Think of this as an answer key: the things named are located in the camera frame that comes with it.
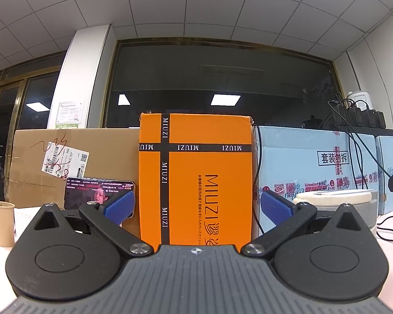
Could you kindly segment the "black charger dock row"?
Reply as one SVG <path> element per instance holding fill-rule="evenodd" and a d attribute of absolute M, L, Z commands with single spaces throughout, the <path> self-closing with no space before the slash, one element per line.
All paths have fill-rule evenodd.
<path fill-rule="evenodd" d="M 332 100 L 328 102 L 329 118 L 323 123 L 325 128 L 346 133 L 358 133 L 378 136 L 393 136 L 393 129 L 389 129 L 383 112 L 371 109 L 365 103 L 361 109 L 359 101 L 353 99 Z"/>

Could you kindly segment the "white kettle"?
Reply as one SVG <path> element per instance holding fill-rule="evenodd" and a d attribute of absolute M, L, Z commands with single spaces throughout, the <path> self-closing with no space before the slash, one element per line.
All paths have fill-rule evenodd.
<path fill-rule="evenodd" d="M 349 92 L 347 99 L 352 101 L 353 105 L 362 111 L 365 109 L 373 109 L 373 103 L 367 91 Z"/>

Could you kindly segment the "orange MIUZI box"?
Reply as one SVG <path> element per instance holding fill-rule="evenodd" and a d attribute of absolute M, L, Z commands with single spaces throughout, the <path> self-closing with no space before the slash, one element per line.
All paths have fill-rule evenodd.
<path fill-rule="evenodd" d="M 248 116 L 142 114 L 140 237 L 161 245 L 240 249 L 253 210 L 253 135 Z"/>

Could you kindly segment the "large light blue carton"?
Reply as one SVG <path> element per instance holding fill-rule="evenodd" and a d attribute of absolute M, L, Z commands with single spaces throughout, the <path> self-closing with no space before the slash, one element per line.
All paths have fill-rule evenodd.
<path fill-rule="evenodd" d="M 308 191 L 378 190 L 375 139 L 345 132 L 259 126 L 253 128 L 257 176 L 252 233 L 273 228 L 261 211 L 260 195 L 272 190 L 293 201 Z"/>

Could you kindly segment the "brown paper cup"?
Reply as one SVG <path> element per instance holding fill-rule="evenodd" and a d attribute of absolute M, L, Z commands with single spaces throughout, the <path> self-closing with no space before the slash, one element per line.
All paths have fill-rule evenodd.
<path fill-rule="evenodd" d="M 0 201 L 0 247 L 13 247 L 15 244 L 15 205 Z"/>

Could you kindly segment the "white coffee box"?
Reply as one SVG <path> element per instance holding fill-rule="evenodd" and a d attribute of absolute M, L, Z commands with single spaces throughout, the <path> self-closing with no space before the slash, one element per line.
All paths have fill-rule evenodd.
<path fill-rule="evenodd" d="M 55 214 L 44 215 L 44 212 L 53 210 L 54 207 L 45 205 L 44 208 L 44 211 L 42 207 L 15 208 L 15 242 L 18 241 L 31 221 L 35 219 L 37 213 L 40 213 L 40 219 L 38 222 L 34 222 L 35 230 L 54 229 L 60 226 Z"/>

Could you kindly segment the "brown cardboard box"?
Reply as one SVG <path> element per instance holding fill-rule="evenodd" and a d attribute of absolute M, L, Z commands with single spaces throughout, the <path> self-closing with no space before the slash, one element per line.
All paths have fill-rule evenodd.
<path fill-rule="evenodd" d="M 8 200 L 18 208 L 64 205 L 70 177 L 138 183 L 139 131 L 128 128 L 18 130 Z"/>

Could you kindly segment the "pillar paper notice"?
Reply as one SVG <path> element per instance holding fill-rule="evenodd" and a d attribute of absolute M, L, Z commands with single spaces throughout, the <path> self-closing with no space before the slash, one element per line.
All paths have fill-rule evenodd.
<path fill-rule="evenodd" d="M 60 103 L 57 111 L 55 128 L 79 128 L 82 121 L 83 106 L 81 103 Z"/>

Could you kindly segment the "smartphone showing video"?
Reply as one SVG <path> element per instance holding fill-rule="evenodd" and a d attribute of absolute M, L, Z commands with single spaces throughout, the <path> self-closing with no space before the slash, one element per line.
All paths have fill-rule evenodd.
<path fill-rule="evenodd" d="M 121 224 L 134 214 L 135 184 L 110 179 L 68 178 L 64 209 L 78 209 L 88 202 L 96 202 L 104 216 Z"/>

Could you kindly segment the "grey white lidded container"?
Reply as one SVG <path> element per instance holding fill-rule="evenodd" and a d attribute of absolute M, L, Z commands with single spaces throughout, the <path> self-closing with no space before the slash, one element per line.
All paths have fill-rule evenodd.
<path fill-rule="evenodd" d="M 378 218 L 378 192 L 376 190 L 308 191 L 297 194 L 292 202 L 310 203 L 318 211 L 336 211 L 342 203 L 350 203 L 361 215 L 370 231 L 375 234 Z"/>

